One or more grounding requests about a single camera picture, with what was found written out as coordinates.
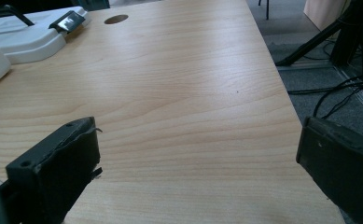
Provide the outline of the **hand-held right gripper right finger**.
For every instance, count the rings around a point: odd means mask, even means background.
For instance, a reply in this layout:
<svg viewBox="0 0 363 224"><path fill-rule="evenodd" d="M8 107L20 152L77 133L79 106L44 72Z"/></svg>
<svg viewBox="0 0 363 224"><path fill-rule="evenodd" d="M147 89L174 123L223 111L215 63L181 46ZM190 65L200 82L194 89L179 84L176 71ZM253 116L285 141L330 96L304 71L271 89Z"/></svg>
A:
<svg viewBox="0 0 363 224"><path fill-rule="evenodd" d="M308 117L296 161L330 200L363 224L363 135L333 121Z"/></svg>

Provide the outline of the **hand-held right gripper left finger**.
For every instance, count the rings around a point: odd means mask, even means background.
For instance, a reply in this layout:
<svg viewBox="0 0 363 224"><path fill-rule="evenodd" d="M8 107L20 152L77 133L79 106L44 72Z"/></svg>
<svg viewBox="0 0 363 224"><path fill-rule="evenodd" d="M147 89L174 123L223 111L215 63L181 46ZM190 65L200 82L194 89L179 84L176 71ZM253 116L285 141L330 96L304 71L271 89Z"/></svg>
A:
<svg viewBox="0 0 363 224"><path fill-rule="evenodd" d="M64 124L6 166L12 224L61 224L102 172L93 117Z"/></svg>

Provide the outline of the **black metal stand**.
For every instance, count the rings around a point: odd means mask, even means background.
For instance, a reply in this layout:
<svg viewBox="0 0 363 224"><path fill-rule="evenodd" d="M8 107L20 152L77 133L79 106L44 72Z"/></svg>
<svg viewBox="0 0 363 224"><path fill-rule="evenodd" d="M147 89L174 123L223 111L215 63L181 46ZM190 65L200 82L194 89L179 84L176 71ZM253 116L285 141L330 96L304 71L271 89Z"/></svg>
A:
<svg viewBox="0 0 363 224"><path fill-rule="evenodd" d="M363 80L363 0L351 0L349 7L336 21L275 65L290 66L335 33L339 35L329 60L335 66L344 66L361 47Z"/></svg>

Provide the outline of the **white plastic base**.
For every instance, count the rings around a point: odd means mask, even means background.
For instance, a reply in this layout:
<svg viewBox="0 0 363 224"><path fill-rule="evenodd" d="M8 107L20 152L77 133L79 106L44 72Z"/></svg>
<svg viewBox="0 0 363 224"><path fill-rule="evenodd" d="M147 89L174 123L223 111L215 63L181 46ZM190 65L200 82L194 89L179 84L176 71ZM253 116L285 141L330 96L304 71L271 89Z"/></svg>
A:
<svg viewBox="0 0 363 224"><path fill-rule="evenodd" d="M16 8L0 7L0 50L12 64L47 59L66 45L67 32L49 29L66 12L74 10L85 18L77 28L87 26L91 17L83 7L66 7L22 14Z"/></svg>

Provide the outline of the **black clip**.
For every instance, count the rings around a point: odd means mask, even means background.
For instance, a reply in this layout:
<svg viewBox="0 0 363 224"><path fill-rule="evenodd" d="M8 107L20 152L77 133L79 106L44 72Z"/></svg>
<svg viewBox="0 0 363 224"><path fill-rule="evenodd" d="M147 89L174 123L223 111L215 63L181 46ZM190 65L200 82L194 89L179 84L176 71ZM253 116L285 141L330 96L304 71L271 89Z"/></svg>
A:
<svg viewBox="0 0 363 224"><path fill-rule="evenodd" d="M74 10L70 10L62 15L58 20L49 25L49 29L53 28L58 33L67 32L71 33L85 21L85 18Z"/></svg>

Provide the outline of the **light wooden panel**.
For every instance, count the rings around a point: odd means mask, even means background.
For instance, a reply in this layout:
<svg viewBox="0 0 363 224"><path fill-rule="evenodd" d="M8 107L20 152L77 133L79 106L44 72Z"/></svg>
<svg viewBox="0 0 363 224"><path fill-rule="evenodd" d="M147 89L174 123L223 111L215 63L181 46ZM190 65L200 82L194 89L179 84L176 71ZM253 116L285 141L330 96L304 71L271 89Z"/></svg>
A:
<svg viewBox="0 0 363 224"><path fill-rule="evenodd" d="M349 6L351 0L306 0L304 14L322 31L336 21Z"/></svg>

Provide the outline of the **black chair leg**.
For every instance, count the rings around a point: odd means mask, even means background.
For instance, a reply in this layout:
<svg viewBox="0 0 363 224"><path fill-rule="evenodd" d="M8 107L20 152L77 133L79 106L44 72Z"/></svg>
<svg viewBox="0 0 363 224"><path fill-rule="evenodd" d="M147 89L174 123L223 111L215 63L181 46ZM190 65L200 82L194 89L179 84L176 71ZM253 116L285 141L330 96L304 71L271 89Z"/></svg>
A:
<svg viewBox="0 0 363 224"><path fill-rule="evenodd" d="M266 6L266 9L265 9L265 18L266 20L268 20L270 18L270 1L271 0L258 0L258 5L261 6L262 2L265 2L265 6Z"/></svg>

